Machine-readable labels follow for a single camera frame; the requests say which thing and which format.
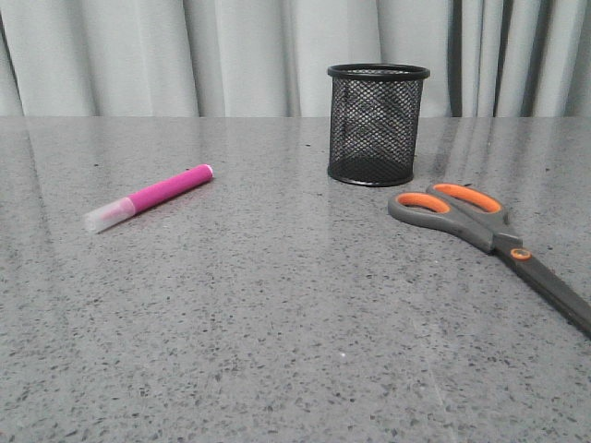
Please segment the grey orange scissors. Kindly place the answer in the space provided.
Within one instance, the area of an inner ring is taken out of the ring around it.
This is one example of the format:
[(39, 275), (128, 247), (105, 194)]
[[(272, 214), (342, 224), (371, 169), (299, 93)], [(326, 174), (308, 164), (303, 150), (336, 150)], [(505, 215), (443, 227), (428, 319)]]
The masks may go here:
[(400, 222), (450, 233), (497, 256), (585, 336), (590, 335), (590, 304), (524, 247), (508, 210), (496, 198), (468, 186), (439, 183), (424, 192), (390, 198), (388, 211)]

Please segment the pink marker pen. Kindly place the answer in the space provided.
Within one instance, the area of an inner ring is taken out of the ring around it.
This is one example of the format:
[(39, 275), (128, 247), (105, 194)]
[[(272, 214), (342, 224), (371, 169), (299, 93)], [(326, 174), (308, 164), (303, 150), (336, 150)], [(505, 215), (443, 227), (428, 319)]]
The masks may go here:
[(213, 169), (200, 164), (187, 171), (144, 187), (84, 215), (84, 227), (90, 233), (100, 233), (152, 207), (210, 182)]

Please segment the black mesh pen holder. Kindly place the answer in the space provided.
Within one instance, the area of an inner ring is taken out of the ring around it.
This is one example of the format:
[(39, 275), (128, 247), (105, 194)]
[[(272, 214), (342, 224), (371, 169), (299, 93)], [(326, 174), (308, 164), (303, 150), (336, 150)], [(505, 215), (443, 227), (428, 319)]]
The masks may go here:
[(422, 66), (345, 64), (332, 79), (328, 175), (358, 186), (398, 186), (414, 177)]

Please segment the grey curtain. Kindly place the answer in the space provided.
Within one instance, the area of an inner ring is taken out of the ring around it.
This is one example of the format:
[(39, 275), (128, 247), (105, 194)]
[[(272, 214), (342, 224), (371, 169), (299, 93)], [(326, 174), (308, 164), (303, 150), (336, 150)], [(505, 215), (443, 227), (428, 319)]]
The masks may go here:
[(433, 116), (587, 116), (586, 1), (5, 1), (4, 116), (325, 116), (327, 69), (423, 66)]

